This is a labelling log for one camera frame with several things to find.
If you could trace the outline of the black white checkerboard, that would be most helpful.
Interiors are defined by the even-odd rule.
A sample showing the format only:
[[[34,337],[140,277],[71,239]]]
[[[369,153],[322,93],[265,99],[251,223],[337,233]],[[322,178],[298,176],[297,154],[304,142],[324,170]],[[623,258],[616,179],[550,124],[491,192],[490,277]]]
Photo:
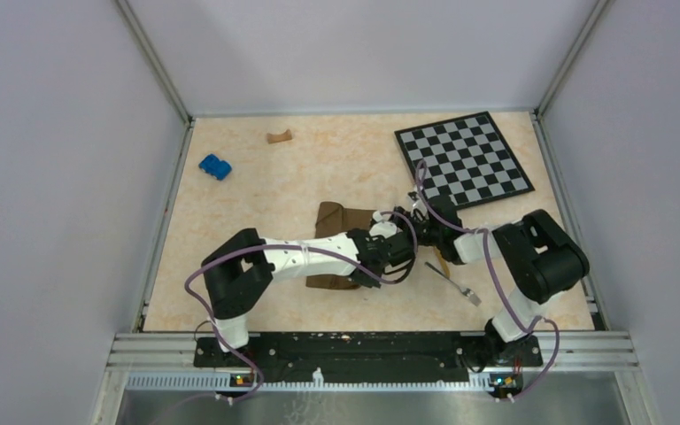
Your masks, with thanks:
[[[394,132],[411,173],[425,162],[422,193],[448,196],[459,209],[530,193],[530,181],[489,112]]]

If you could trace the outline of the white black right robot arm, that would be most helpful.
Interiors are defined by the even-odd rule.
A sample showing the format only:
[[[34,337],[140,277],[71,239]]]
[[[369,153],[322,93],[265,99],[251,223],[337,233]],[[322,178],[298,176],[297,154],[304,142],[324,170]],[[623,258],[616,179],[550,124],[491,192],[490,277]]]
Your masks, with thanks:
[[[409,197],[419,243],[435,247],[447,264],[485,262],[502,302],[484,328],[483,351],[496,365],[515,358],[548,304],[590,272],[580,246],[542,209],[495,228],[466,229],[448,196]]]

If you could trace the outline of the small wooden arch block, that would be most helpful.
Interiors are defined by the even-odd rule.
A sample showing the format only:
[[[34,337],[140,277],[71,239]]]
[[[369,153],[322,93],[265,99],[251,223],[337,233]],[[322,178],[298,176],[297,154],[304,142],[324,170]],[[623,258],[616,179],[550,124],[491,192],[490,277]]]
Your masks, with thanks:
[[[290,141],[293,138],[292,132],[286,129],[284,132],[279,134],[267,133],[266,139],[269,144],[282,143]]]

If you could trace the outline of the silver metal fork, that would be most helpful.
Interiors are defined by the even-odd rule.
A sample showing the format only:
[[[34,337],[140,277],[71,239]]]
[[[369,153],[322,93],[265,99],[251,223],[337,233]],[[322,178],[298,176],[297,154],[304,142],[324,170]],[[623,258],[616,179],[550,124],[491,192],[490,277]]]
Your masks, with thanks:
[[[433,271],[435,274],[437,274],[439,277],[444,279],[446,282],[450,283],[454,288],[457,289],[457,291],[465,297],[472,305],[478,307],[481,305],[482,300],[477,296],[477,294],[472,291],[470,288],[461,286],[458,283],[456,283],[454,280],[452,280],[450,277],[448,277],[442,270],[439,270],[436,268],[433,264],[429,262],[425,262],[425,266]]]

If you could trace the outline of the brown fabric napkin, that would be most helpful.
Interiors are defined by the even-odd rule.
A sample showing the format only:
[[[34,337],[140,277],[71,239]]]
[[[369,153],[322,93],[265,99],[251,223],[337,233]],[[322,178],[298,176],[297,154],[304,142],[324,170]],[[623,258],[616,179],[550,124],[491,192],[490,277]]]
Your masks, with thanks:
[[[315,222],[315,238],[330,237],[354,228],[369,230],[374,210],[347,208],[322,201]],[[323,274],[306,278],[305,286],[317,290],[357,290],[360,285],[347,277]]]

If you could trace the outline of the green wooden handled knife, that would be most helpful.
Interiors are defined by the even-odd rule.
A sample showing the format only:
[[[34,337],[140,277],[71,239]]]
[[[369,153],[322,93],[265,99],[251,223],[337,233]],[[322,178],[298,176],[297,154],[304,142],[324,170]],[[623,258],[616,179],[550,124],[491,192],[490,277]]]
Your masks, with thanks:
[[[445,261],[442,252],[438,248],[434,248],[434,253],[436,254],[437,262],[442,274],[444,275],[444,277],[450,278],[451,277],[450,268],[448,266],[448,263]]]

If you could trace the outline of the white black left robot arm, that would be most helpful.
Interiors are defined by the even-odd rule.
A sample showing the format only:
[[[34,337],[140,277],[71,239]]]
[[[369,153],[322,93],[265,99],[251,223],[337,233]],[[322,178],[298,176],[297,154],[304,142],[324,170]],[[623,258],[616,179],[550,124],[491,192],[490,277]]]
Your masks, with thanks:
[[[398,268],[414,263],[419,241],[402,209],[376,212],[370,229],[308,240],[270,239],[255,228],[237,232],[201,263],[218,332],[215,355],[228,366],[245,361],[250,339],[246,316],[270,284],[333,275],[378,288],[396,282]]]

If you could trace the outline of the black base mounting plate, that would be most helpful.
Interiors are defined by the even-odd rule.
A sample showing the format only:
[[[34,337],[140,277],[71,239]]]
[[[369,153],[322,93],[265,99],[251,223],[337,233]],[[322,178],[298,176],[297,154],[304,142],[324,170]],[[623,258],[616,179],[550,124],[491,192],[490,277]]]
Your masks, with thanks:
[[[482,332],[262,332],[236,353],[213,337],[196,342],[197,368],[255,364],[267,383],[456,383],[488,367],[540,367],[538,340],[501,343]]]

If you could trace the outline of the aluminium frame rail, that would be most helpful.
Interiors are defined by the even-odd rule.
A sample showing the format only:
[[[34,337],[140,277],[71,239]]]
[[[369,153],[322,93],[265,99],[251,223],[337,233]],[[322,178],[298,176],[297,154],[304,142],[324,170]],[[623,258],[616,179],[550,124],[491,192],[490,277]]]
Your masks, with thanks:
[[[132,333],[119,334],[112,344],[106,368],[121,374],[132,390],[200,390],[217,393],[263,391],[448,391],[493,392],[527,387],[529,374],[538,372],[595,373],[635,370],[638,357],[630,337],[622,331],[538,331],[533,334],[544,359],[540,367],[488,367],[465,382],[434,383],[329,383],[316,371],[308,382],[268,383],[255,365],[225,369],[197,368],[193,364],[196,342],[204,334]]]

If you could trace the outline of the blue toy car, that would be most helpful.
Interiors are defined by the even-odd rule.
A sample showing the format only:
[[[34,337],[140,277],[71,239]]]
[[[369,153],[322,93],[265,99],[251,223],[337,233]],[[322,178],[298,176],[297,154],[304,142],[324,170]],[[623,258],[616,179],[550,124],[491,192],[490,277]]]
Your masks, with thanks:
[[[232,172],[232,166],[226,160],[219,158],[213,153],[206,155],[199,162],[198,168],[218,181],[224,180]]]

